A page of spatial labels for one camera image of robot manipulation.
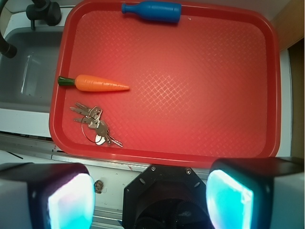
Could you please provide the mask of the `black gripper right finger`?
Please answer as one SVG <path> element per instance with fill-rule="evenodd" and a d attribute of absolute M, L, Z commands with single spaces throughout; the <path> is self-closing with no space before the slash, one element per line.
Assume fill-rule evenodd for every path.
<path fill-rule="evenodd" d="M 303 229 L 305 162 L 296 157 L 221 158 L 206 182 L 216 229 Z"/>

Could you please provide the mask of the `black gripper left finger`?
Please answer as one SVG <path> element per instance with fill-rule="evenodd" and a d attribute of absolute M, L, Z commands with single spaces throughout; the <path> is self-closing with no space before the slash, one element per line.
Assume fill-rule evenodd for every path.
<path fill-rule="evenodd" d="M 80 163 L 0 166 L 2 229 L 89 229 L 94 180 Z"/>

